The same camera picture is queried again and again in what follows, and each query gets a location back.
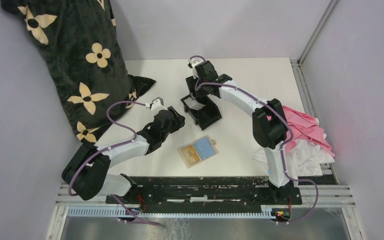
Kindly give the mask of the black plastic tray box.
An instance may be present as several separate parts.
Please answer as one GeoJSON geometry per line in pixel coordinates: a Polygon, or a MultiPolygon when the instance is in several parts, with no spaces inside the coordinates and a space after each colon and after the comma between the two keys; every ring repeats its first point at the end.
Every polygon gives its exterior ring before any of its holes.
{"type": "Polygon", "coordinates": [[[209,128],[211,125],[215,124],[217,121],[222,119],[221,111],[214,101],[211,100],[209,96],[204,96],[197,98],[199,103],[205,105],[200,110],[192,110],[186,104],[185,100],[189,95],[181,98],[180,101],[183,104],[183,109],[185,113],[188,113],[196,126],[198,126],[202,131],[209,128]]]}

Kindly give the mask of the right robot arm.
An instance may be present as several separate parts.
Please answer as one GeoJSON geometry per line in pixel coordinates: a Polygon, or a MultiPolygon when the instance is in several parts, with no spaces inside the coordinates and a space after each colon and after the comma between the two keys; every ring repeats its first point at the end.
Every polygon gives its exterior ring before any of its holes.
{"type": "Polygon", "coordinates": [[[267,159],[269,199],[275,204],[282,204],[289,198],[294,184],[286,176],[283,147],[289,129],[281,102],[249,93],[232,77],[219,75],[213,64],[202,57],[192,56],[187,66],[192,70],[192,76],[185,80],[189,95],[181,99],[184,111],[202,130],[222,117],[210,95],[230,102],[249,115],[252,119],[252,135],[263,148],[267,159]]]}

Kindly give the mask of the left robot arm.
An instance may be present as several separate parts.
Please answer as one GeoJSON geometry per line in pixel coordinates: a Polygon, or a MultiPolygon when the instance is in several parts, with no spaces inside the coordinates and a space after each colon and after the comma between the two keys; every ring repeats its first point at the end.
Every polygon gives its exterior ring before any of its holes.
{"type": "Polygon", "coordinates": [[[62,171],[68,184],[68,195],[88,201],[98,194],[116,195],[129,204],[138,191],[127,175],[109,174],[110,168],[135,157],[146,156],[166,141],[167,137],[185,125],[185,117],[172,106],[154,115],[153,121],[134,133],[131,139],[97,147],[83,143],[62,171]]]}

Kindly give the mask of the stack of credit cards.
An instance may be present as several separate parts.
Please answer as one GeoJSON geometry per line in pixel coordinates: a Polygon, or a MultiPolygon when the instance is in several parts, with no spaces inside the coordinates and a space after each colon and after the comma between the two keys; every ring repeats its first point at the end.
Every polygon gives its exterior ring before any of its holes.
{"type": "Polygon", "coordinates": [[[198,102],[196,99],[192,99],[192,98],[187,98],[184,103],[186,104],[187,107],[189,107],[191,110],[194,110],[194,111],[199,111],[200,109],[202,109],[205,105],[198,102]]]}

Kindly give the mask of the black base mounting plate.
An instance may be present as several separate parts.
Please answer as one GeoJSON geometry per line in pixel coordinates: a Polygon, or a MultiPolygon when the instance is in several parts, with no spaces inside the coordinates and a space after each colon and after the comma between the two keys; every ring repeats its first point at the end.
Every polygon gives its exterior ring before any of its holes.
{"type": "Polygon", "coordinates": [[[293,185],[287,197],[276,202],[269,194],[267,176],[232,177],[140,177],[125,196],[106,197],[107,204],[120,200],[139,205],[146,214],[259,213],[261,206],[276,209],[302,205],[299,188],[293,185]]]}

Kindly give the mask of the pink cloth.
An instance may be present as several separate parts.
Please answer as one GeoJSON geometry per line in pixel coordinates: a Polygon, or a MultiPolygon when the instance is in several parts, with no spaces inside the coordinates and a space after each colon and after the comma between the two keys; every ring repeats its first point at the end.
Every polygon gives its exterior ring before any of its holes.
{"type": "Polygon", "coordinates": [[[293,132],[292,140],[285,145],[286,154],[298,144],[299,139],[302,139],[319,145],[321,149],[335,157],[333,147],[327,142],[325,130],[319,126],[318,119],[285,105],[283,106],[283,112],[293,132]]]}

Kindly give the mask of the black floral blanket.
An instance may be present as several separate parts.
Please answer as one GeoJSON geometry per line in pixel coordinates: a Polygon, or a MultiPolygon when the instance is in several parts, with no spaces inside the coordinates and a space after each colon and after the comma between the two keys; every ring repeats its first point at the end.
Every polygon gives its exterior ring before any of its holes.
{"type": "Polygon", "coordinates": [[[44,59],[74,135],[95,144],[156,81],[128,73],[109,0],[3,0],[44,59]]]}

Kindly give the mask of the white cloth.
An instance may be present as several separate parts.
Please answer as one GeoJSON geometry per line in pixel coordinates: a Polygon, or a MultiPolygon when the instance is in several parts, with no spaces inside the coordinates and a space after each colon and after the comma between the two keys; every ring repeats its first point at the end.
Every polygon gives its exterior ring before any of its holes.
{"type": "Polygon", "coordinates": [[[285,153],[285,162],[289,176],[298,177],[321,176],[321,164],[334,163],[334,157],[321,149],[318,144],[298,139],[297,145],[285,153]]]}

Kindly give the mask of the aluminium frame rail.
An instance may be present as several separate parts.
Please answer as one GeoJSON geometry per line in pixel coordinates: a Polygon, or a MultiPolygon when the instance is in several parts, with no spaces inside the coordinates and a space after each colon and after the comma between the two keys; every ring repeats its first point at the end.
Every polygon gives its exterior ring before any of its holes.
{"type": "Polygon", "coordinates": [[[304,64],[306,63],[306,60],[318,40],[321,32],[323,31],[325,25],[331,18],[332,13],[336,9],[338,3],[340,0],[330,0],[328,2],[327,7],[325,8],[321,18],[319,19],[315,29],[313,30],[312,34],[310,35],[309,40],[307,41],[303,51],[301,52],[298,59],[291,59],[290,64],[291,68],[294,74],[294,78],[298,87],[299,95],[301,102],[303,104],[304,112],[306,114],[309,114],[315,118],[318,118],[318,111],[315,104],[315,101],[313,100],[312,91],[308,84],[308,81],[305,78],[304,73],[304,64]]]}

